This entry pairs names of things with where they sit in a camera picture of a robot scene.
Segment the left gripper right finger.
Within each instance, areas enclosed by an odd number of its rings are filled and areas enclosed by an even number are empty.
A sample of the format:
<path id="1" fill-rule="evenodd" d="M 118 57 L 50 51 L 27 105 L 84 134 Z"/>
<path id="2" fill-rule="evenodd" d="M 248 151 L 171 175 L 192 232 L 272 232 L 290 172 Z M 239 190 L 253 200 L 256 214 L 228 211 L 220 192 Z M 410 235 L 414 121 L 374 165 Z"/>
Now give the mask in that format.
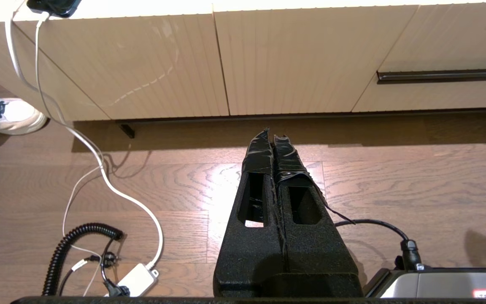
<path id="1" fill-rule="evenodd" d="M 274 137 L 274 161 L 283 271 L 272 277 L 272 295 L 360 298 L 357 266 L 288 137 Z"/>

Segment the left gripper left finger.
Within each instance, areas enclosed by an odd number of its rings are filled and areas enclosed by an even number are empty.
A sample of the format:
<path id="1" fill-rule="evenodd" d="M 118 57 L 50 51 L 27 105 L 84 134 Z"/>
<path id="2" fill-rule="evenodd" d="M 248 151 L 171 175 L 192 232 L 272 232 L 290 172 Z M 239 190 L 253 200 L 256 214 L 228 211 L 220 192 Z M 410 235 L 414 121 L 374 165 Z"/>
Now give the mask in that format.
<path id="1" fill-rule="evenodd" d="M 286 298 L 285 239 L 266 128 L 251 139 L 213 275 L 217 298 Z"/>

